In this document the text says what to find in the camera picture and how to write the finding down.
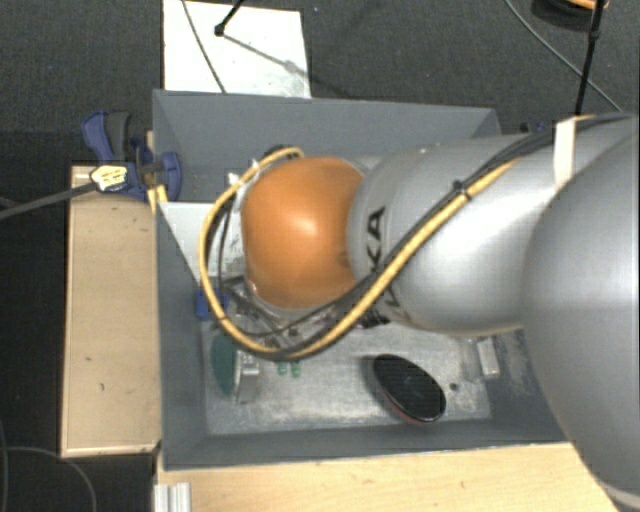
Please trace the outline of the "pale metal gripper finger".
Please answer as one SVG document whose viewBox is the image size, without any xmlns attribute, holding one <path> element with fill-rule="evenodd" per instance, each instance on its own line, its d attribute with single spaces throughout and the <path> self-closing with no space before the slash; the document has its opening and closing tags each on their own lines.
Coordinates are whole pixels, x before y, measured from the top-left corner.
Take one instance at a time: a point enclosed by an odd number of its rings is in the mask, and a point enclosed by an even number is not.
<svg viewBox="0 0 640 512">
<path fill-rule="evenodd" d="M 244 351 L 236 352 L 233 394 L 238 404 L 253 402 L 258 394 L 260 381 L 259 360 Z"/>
</svg>

